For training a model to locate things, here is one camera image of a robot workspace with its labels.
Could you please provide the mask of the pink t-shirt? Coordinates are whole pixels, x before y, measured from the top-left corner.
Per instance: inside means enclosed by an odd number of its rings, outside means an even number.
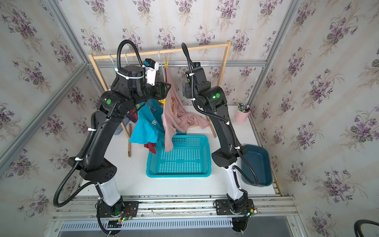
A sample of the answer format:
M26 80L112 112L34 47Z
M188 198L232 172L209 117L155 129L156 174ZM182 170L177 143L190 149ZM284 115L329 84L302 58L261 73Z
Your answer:
M178 132L186 133L192 125L199 125L201 128L207 128L209 122L201 116L189 113L185 110L180 97L177 93L178 87L172 79L168 69L164 70L165 81L171 84L171 89L166 97L166 104L163 106L162 122L165 130L165 151L173 150L173 136Z

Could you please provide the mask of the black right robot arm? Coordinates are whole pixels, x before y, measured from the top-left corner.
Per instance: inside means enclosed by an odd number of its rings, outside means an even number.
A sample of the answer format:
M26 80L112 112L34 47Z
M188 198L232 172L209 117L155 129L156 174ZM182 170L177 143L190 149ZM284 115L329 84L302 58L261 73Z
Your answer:
M247 217L257 213L248 198L248 192L239 184L239 176L244 177L251 185L258 185L258 177L244 154L243 146L235 133L228 110L228 103L221 87L211 85L203 68L191 60L189 49L181 44L186 57L188 71L187 83L183 85L183 96L191 100L195 110L210 118L220 143L220 149L212 153L213 162L224 170L227 179L227 200L233 214L244 213Z

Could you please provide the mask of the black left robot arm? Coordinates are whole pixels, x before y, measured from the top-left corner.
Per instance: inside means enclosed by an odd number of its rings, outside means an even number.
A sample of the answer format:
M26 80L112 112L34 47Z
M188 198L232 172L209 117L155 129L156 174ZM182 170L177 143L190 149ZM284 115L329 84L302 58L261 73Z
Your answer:
M128 215L122 195L117 189L115 175L117 167L105 159L108 145L124 118L130 111L139 110L150 99L163 100L167 97L171 85L164 82L149 83L148 72L156 71L158 64L147 59L142 61L137 46L130 40L123 40L116 53L116 77L110 90L104 92L97 103L96 111L91 115L91 126L84 145L75 157L68 160L71 170L58 186L53 205L63 207L72 201L78 193L90 185L94 185L99 194L96 203L96 219L103 233L109 237L118 234L114 227L119 224L112 222L107 229L101 222L100 214L119 217L124 220ZM78 170L80 176L87 181L73 192L66 200L60 201L59 196L73 173Z

